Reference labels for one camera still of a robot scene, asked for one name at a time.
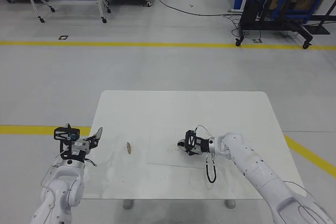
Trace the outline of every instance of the table top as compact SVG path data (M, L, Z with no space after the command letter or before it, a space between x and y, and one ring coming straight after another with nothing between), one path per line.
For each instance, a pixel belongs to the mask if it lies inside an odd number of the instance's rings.
M302 185L263 92L104 91L91 128L91 134L100 127L103 133L88 155L97 167L86 166L83 198L261 199L232 161L216 158L217 180L210 184L205 155L188 156L177 148L198 124L213 136L243 134L282 180ZM203 129L197 135L208 138Z

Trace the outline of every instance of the floor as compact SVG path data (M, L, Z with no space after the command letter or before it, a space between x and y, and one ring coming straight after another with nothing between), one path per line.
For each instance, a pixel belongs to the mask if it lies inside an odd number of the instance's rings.
M166 0L195 13L226 13L232 1ZM0 41L224 43L234 44L224 17L183 14L153 6L113 5L99 17L94 1L51 1L56 12L0 0ZM336 45L314 36L313 45ZM289 49L303 40L250 32L243 48L0 45L0 125L90 126L104 90L264 91L284 134L336 167L336 50ZM271 49L269 45L280 45ZM58 150L52 136L0 134L0 223L28 223L39 203L39 181ZM336 222L336 179L294 150L305 187ZM272 223L263 200L83 200L73 223Z

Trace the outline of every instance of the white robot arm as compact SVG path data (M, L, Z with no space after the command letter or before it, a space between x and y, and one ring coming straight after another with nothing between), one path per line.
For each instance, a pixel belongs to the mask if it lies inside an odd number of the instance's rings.
M42 204L32 216L31 224L71 224L71 207L78 206L85 188L85 161L95 165L85 156L98 146L101 134L102 128L92 137L80 139L80 130L71 128L69 124L55 130L54 139L60 140L59 155L63 161L56 166L46 184L41 182Z
M244 144L241 134L227 133L203 139L196 136L195 130L189 130L178 146L189 155L206 152L232 160L269 205L274 223L334 223L316 199L291 190L251 147Z

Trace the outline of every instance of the caster wheel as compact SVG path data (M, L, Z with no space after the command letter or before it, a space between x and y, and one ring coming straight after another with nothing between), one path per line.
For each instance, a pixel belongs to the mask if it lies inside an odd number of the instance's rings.
M302 48L307 49L311 44L308 41L305 41Z

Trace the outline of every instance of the yellow floor line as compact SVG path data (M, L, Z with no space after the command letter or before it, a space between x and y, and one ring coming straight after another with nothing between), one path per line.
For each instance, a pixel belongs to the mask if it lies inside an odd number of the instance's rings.
M53 135L54 129L57 126L26 126L26 125L0 125L0 134L43 134ZM82 136L90 134L91 127L74 127L81 130ZM318 155L314 154L304 146L298 144L290 137L285 135L285 140L290 149L294 150L305 159L309 160L317 167L325 170L328 174L336 178L336 167L329 162L323 160Z
M0 41L0 45L20 46L120 46L120 47L154 47L154 48L237 48L235 44L224 43L147 43L147 42L77 42L77 41ZM244 49L282 49L303 50L300 45L282 44L241 44ZM336 46L314 46L310 50L336 50Z
M336 178L336 167L285 135L288 147Z

